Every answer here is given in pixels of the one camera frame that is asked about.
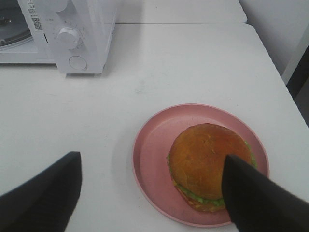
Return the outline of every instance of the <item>microwave window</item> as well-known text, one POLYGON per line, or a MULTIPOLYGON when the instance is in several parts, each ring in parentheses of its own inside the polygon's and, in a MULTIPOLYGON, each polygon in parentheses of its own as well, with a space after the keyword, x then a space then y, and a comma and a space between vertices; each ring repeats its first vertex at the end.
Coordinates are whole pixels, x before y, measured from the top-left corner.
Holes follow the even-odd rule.
POLYGON ((17 0, 0 0, 0 47, 31 37, 17 0))

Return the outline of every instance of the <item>hamburger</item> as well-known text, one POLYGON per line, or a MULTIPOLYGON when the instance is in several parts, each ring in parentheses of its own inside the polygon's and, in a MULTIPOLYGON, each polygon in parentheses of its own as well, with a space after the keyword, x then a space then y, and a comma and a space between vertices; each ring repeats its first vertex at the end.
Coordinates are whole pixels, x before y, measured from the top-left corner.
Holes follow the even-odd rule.
POLYGON ((249 145, 235 132, 219 125, 198 124, 175 139, 168 155, 172 182, 195 210, 225 209, 221 182, 227 154, 256 165, 249 145))

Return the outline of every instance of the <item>plate rim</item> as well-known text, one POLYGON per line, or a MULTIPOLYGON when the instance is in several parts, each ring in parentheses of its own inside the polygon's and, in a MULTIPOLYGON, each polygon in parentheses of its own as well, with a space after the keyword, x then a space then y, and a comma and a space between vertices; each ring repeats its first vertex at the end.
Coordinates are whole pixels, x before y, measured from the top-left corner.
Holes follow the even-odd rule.
POLYGON ((134 179, 135 179, 135 182, 136 184, 138 185, 140 191, 142 192, 143 196, 146 198, 146 200, 157 210, 159 211, 161 214, 165 215, 166 217, 174 220, 174 221, 177 221, 179 223, 182 223, 184 225, 189 225, 189 226, 194 226, 194 227, 200 227, 200 228, 215 228, 215 227, 221 227, 221 226, 226 226, 226 225, 229 225, 229 224, 232 224, 232 221, 229 220, 227 222, 223 222, 223 223, 218 223, 218 224, 211 224, 211 225, 206 225, 206 224, 196 224, 196 223, 192 223, 192 222, 187 222, 187 221, 184 221, 184 220, 181 220, 181 219, 178 219, 168 213, 166 213, 164 210, 162 210, 161 208, 159 208, 149 197, 148 195, 145 193, 145 191, 143 190, 143 188, 141 187, 140 185, 140 182, 138 181, 138 178, 137 178, 137 175, 136 175, 136 171, 135 171, 135 167, 134 167, 134 150, 135 150, 135 147, 136 147, 136 142, 137 142, 137 139, 141 133, 141 131, 144 129, 144 127, 148 124, 148 122, 150 120, 152 120, 154 117, 156 117, 157 115, 161 114, 162 112, 166 111, 166 110, 169 110, 171 108, 176 108, 176 107, 183 107, 183 106, 200 106, 200 107, 208 107, 208 108, 212 108, 212 109, 215 109, 215 110, 218 110, 218 111, 221 111, 225 114, 228 114, 229 116, 235 118, 236 120, 238 120, 239 122, 241 122, 247 129, 249 129, 249 131, 255 136, 255 138, 258 140, 264 154, 265 154, 265 161, 266 161, 266 168, 267 168, 267 178, 269 178, 269 161, 268 161, 268 156, 267 156, 267 153, 265 151, 265 148, 261 142, 261 140, 259 139, 259 137, 256 135, 256 133, 244 122, 242 121, 240 118, 234 116, 233 114, 229 113, 228 111, 225 111, 223 109, 220 109, 218 107, 215 107, 215 106, 211 106, 211 105, 206 105, 206 104, 199 104, 199 103, 185 103, 185 104, 177 104, 177 105, 173 105, 173 106, 170 106, 170 107, 167 107, 163 110, 160 110, 158 111, 157 113, 155 113, 154 115, 152 115, 150 118, 148 118, 148 120, 146 120, 145 123, 143 123, 143 125, 141 126, 141 128, 139 129, 137 135, 135 136, 135 139, 134 139, 134 144, 133 144, 133 149, 132 149, 132 155, 131 155, 131 165, 132 165, 132 171, 133 171, 133 174, 134 174, 134 179))

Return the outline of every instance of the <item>white wall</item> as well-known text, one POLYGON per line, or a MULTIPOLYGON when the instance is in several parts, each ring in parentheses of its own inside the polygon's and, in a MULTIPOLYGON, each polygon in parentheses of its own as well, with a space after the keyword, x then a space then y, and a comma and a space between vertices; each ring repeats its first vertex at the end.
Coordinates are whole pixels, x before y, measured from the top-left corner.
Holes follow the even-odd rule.
POLYGON ((239 1, 282 75, 294 52, 299 52, 297 46, 309 24, 309 0, 239 1))

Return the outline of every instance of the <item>barcode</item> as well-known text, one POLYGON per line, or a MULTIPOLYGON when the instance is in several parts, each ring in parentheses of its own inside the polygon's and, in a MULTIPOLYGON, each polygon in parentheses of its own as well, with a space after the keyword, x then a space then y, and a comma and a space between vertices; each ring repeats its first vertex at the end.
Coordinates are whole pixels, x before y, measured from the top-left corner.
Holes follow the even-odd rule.
POLYGON ((41 22, 40 22, 39 18, 32 18, 32 21, 33 21, 34 27, 36 29, 42 29, 42 25, 41 25, 41 22))

